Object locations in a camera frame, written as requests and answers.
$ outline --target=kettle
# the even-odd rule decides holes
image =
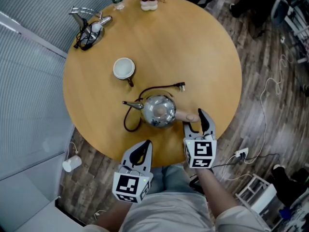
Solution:
[[[141,111],[141,117],[154,127],[166,127],[174,120],[198,122],[198,115],[176,109],[172,95],[163,90],[149,92],[140,101],[122,102]]]

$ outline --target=kettle spout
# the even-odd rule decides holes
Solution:
[[[123,101],[122,104],[131,106],[131,107],[134,107],[134,108],[137,109],[137,110],[141,110],[141,109],[144,108],[143,103],[138,102],[138,101],[135,101],[135,102],[126,102],[126,101]]]

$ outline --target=kettle handle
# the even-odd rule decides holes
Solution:
[[[183,122],[198,122],[199,116],[195,114],[189,114],[184,111],[176,111],[175,115],[176,120],[181,120]]]

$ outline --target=vase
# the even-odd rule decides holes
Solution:
[[[140,1],[140,8],[144,11],[156,10],[158,8],[158,0]]]

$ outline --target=table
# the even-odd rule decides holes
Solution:
[[[87,51],[69,50],[63,94],[69,115],[80,134],[98,151],[120,161],[134,144],[150,139],[153,166],[185,160],[182,122],[159,129],[142,124],[136,132],[123,126],[128,106],[147,87],[186,83],[186,91],[168,91],[178,109],[204,109],[216,124],[219,138],[231,122],[241,94],[241,66],[232,40],[208,12],[185,0],[166,0],[156,11],[144,12],[139,0],[124,0],[125,8],[103,10],[114,21],[103,39]],[[134,87],[113,76],[118,58],[134,61]],[[140,112],[132,109],[128,127]],[[200,123],[193,125],[200,129]]]

